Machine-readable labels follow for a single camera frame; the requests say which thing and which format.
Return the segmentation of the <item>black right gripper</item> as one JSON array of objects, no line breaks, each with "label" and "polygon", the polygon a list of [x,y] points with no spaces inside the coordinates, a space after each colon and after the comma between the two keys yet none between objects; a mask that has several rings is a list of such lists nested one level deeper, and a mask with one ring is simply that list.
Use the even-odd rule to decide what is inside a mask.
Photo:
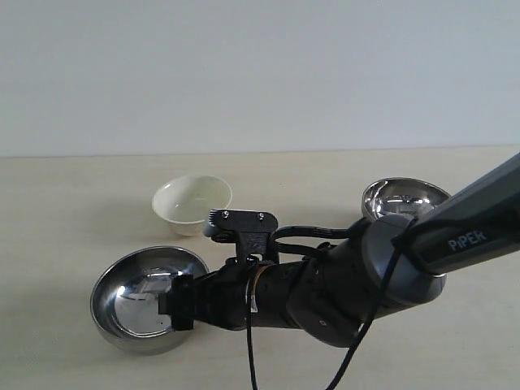
[{"label": "black right gripper", "polygon": [[245,330],[246,290],[253,273],[252,258],[228,258],[204,276],[177,275],[158,295],[158,314],[170,318],[173,330],[193,330],[194,319],[225,330]]}]

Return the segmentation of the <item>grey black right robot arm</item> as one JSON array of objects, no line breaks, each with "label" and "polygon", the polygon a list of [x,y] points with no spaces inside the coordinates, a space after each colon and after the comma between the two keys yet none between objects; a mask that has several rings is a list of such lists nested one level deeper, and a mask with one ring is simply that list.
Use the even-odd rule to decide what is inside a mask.
[{"label": "grey black right robot arm", "polygon": [[449,272],[518,251],[519,159],[418,217],[280,227],[266,211],[214,209],[203,232],[236,253],[217,271],[172,278],[158,312],[174,330],[300,329],[348,348],[371,320],[435,300]]}]

